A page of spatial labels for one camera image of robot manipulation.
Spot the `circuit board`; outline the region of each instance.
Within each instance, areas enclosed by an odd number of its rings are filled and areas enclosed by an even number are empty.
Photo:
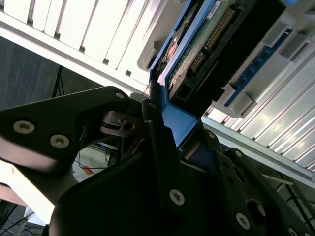
[[[216,41],[236,13],[230,7],[234,2],[234,0],[218,0],[214,3],[207,18],[170,75],[169,92],[174,85],[182,82],[189,69],[196,73],[203,60],[212,52]]]

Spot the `white surface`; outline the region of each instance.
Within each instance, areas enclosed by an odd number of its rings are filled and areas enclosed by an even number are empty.
[[[95,0],[67,0],[60,25],[60,41],[79,50]]]
[[[45,34],[54,37],[59,21],[59,16],[63,7],[63,0],[51,0],[47,21],[45,25]]]
[[[29,208],[28,206],[25,208],[25,212],[24,212],[24,216],[23,217],[27,217],[28,215],[32,214],[34,211]],[[33,224],[37,224],[37,225],[41,225],[41,226],[46,226],[45,222],[42,221],[38,215],[36,215],[36,213],[30,215],[28,217],[28,222],[33,223]]]
[[[106,55],[106,59],[109,60],[108,65],[113,69],[118,67],[119,62],[125,53],[126,47],[142,16],[145,3],[145,0],[133,1],[128,12],[125,12],[126,14],[122,17],[122,21],[117,28],[112,44]]]
[[[49,224],[55,206],[13,165],[0,160],[0,182],[5,183]]]
[[[80,151],[80,163],[87,168],[106,168],[105,163],[105,153],[94,150],[92,148],[85,148]],[[77,162],[73,163],[73,176],[78,182],[82,182],[87,178],[93,176],[88,170],[83,170],[79,167]],[[101,169],[91,169],[94,174],[101,172]]]
[[[33,10],[33,27],[44,31],[51,0],[37,0]]]
[[[4,12],[26,23],[28,21],[30,4],[31,0],[5,0]]]
[[[83,42],[86,55],[97,61],[104,61],[127,2],[127,0],[98,1]]]

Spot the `black cable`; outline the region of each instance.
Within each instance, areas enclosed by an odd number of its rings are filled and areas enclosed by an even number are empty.
[[[58,87],[59,87],[59,81],[60,81],[60,78],[61,78],[62,71],[63,71],[63,67],[59,66],[58,73],[56,75],[56,82],[55,82],[55,85],[54,85],[54,90],[53,90],[52,97],[56,97],[57,96],[57,90],[58,90]]]
[[[63,96],[65,95],[64,93],[64,87],[63,87],[63,78],[60,76],[60,83],[61,83],[61,88],[63,90]]]
[[[95,173],[91,170],[105,170],[107,169],[107,167],[93,167],[93,168],[86,168],[84,165],[81,164],[80,162],[80,152],[78,153],[78,161],[74,160],[76,163],[79,164],[79,167],[83,170],[88,170],[89,172],[91,172],[93,175],[95,175]]]
[[[289,197],[285,202],[288,203],[292,200],[292,197]]]
[[[59,92],[59,96],[61,96],[60,86],[59,85],[58,85],[58,92]]]
[[[5,232],[7,232],[8,230],[12,229],[14,226],[16,226],[17,224],[19,224],[21,221],[23,221],[23,220],[27,219],[29,216],[33,215],[34,213],[35,213],[35,212],[29,214],[28,216],[25,216],[24,218],[22,218],[21,220],[19,220],[19,221],[17,221],[17,222],[15,222],[15,223],[14,223],[13,225],[11,225],[9,228],[7,228],[5,231],[3,231],[3,233],[0,234],[0,236],[3,235],[3,234],[4,234]]]
[[[279,172],[279,175],[282,179],[285,179],[284,175],[282,173]],[[305,211],[303,210],[301,204],[299,203],[299,201],[297,200],[293,190],[291,189],[291,187],[289,185],[285,185],[286,189],[288,190],[289,194],[291,195],[292,199],[294,200],[294,203],[296,205],[296,207],[299,209],[303,219],[305,220],[305,223],[307,224],[307,226],[309,227],[309,229],[315,233],[315,229],[313,227],[313,225],[311,224],[311,222],[309,221],[309,218],[307,217]]]

